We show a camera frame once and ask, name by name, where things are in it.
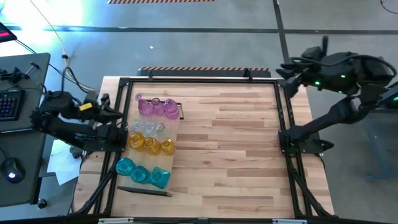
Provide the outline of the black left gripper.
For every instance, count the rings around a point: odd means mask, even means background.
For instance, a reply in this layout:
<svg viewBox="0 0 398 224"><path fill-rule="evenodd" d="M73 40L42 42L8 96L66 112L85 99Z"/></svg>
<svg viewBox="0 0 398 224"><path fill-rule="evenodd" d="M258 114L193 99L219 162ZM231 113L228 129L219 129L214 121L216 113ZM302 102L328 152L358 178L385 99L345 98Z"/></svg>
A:
<svg viewBox="0 0 398 224"><path fill-rule="evenodd" d="M99 123L117 123L121 118L109 119L108 116L122 117L123 113L109 107L109 101L91 101L91 108L89 109L89 119L97 121Z"/></svg>

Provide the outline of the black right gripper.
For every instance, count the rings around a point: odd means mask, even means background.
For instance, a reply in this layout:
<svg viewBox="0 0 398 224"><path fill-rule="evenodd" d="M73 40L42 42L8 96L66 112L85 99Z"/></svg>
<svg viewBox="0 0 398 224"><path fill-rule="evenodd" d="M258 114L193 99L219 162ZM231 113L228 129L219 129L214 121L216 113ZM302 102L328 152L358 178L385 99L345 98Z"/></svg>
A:
<svg viewBox="0 0 398 224"><path fill-rule="evenodd" d="M323 70L329 66L329 63L294 57L294 63L282 63L275 71L282 78L288 78L285 81L285 91L288 97L294 97L300 85L314 86L318 91L330 90L330 81Z"/></svg>

